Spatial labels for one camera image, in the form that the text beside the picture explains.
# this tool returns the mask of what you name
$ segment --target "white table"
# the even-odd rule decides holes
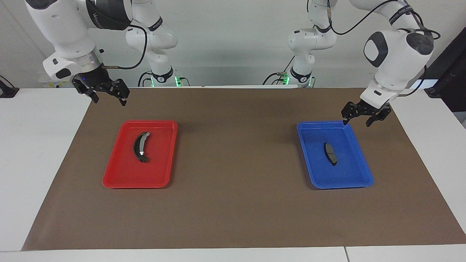
[[[0,100],[0,261],[466,261],[466,245],[18,252],[89,103],[74,89],[22,89]],[[392,106],[465,230],[466,130],[423,91]]]

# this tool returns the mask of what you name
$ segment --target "plastic tray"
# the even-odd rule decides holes
[[[142,132],[150,132],[144,151],[148,163],[133,151]],[[118,133],[102,183],[108,188],[162,188],[170,180],[178,124],[174,121],[130,120]]]
[[[374,183],[351,126],[342,121],[301,122],[298,134],[309,177],[320,189],[367,187]],[[328,160],[324,144],[331,144],[338,162]]]

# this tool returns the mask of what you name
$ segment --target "brown table surface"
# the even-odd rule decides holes
[[[132,89],[126,107],[102,95],[89,107],[23,250],[466,243],[394,113],[370,128],[366,117],[351,122],[373,186],[312,186],[296,125],[341,119],[341,108],[361,92]],[[118,129],[130,119],[178,122],[166,188],[103,187]]]

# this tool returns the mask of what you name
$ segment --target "red tray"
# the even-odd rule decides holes
[[[120,127],[102,183],[108,188],[162,188],[170,180],[178,124],[174,121],[130,120]],[[150,132],[144,151],[148,163],[133,151],[142,132]]]

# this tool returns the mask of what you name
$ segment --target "blue tray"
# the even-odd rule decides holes
[[[374,183],[351,126],[342,121],[301,122],[298,134],[309,177],[320,189],[367,187]],[[324,144],[332,145],[338,159],[327,158]]]

